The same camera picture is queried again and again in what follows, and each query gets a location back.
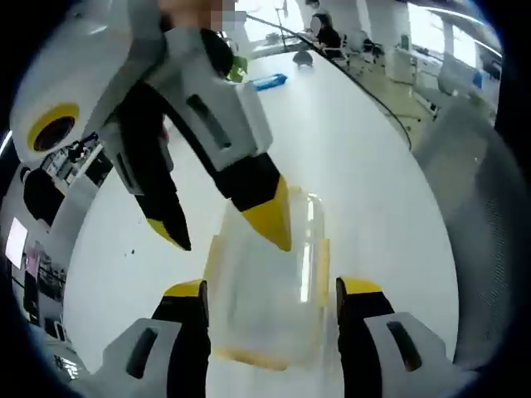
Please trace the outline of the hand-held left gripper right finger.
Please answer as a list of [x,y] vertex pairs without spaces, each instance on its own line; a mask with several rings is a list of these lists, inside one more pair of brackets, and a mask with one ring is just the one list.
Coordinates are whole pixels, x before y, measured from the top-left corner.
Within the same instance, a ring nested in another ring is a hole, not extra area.
[[430,328],[366,279],[339,276],[336,299],[346,397],[447,396],[446,348]]

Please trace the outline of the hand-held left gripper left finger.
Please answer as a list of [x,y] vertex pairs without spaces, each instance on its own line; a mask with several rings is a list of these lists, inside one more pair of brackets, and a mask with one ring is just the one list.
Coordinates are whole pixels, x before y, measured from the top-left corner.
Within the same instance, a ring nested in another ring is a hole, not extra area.
[[210,357],[207,281],[175,284],[150,318],[140,318],[104,350],[108,397],[204,397]]

